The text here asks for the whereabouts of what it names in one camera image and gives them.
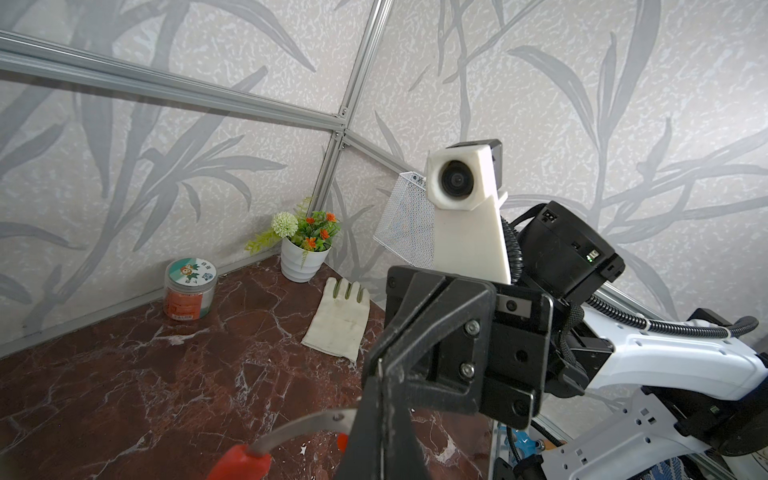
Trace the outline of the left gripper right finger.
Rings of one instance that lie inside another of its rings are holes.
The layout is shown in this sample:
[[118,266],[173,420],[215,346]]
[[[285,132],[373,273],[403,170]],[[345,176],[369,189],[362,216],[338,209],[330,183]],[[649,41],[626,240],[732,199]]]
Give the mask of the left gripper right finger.
[[383,479],[430,478],[421,445],[416,439],[401,386],[383,386]]

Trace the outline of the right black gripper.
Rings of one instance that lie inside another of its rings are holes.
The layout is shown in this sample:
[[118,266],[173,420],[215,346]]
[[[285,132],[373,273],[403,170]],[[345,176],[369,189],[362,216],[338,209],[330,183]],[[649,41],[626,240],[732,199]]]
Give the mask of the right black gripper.
[[385,329],[362,381],[381,365],[393,403],[481,413],[523,430],[541,406],[553,309],[538,290],[392,267]]

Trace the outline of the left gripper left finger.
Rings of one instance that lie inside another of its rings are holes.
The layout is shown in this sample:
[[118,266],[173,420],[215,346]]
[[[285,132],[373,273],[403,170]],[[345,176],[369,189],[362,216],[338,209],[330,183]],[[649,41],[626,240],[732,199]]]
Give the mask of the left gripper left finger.
[[381,479],[383,427],[382,381],[369,377],[336,480]]

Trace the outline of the metal keyring with red handle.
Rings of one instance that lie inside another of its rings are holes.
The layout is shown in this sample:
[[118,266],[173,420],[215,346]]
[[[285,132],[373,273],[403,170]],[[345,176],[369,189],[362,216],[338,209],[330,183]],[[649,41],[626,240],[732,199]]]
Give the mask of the metal keyring with red handle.
[[271,451],[295,437],[329,431],[349,436],[357,414],[356,408],[337,408],[312,413],[290,421],[250,445],[230,448],[214,465],[207,480],[263,479],[269,472]]

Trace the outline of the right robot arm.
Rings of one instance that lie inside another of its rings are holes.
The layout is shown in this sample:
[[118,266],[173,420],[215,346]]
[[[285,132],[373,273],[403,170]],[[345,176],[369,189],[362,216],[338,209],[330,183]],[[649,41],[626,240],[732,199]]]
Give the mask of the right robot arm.
[[626,313],[596,296],[624,264],[594,230],[550,202],[505,222],[491,197],[435,201],[434,266],[388,273],[386,327],[342,479],[425,479],[414,408],[481,413],[525,429],[544,394],[632,384],[587,433],[520,460],[515,479],[629,479],[714,450],[739,479],[763,479],[767,357],[740,340],[755,325],[699,309],[684,323]]

